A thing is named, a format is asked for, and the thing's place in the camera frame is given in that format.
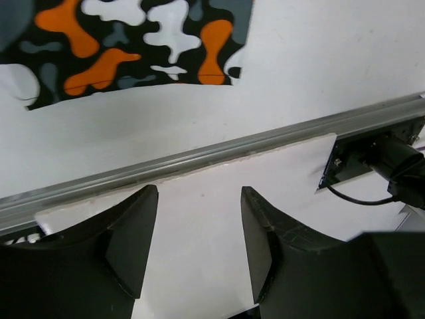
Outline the camouflage patterned shorts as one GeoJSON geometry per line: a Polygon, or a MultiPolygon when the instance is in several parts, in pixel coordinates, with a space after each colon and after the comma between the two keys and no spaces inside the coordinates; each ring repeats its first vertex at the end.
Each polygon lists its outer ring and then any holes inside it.
{"type": "Polygon", "coordinates": [[[233,85],[252,1],[2,1],[1,87],[36,110],[173,83],[233,85]]]}

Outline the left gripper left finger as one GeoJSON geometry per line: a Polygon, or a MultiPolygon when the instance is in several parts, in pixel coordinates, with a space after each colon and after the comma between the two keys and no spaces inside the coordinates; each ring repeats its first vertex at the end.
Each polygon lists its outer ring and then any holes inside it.
{"type": "Polygon", "coordinates": [[[117,205],[47,235],[1,237],[2,318],[130,318],[141,296],[159,192],[147,185],[117,205]]]}

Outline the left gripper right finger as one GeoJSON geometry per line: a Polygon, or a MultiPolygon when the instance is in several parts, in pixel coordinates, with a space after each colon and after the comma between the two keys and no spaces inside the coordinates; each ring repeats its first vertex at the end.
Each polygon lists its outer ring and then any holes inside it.
{"type": "Polygon", "coordinates": [[[241,191],[254,302],[262,318],[423,318],[424,234],[327,236],[241,191]]]}

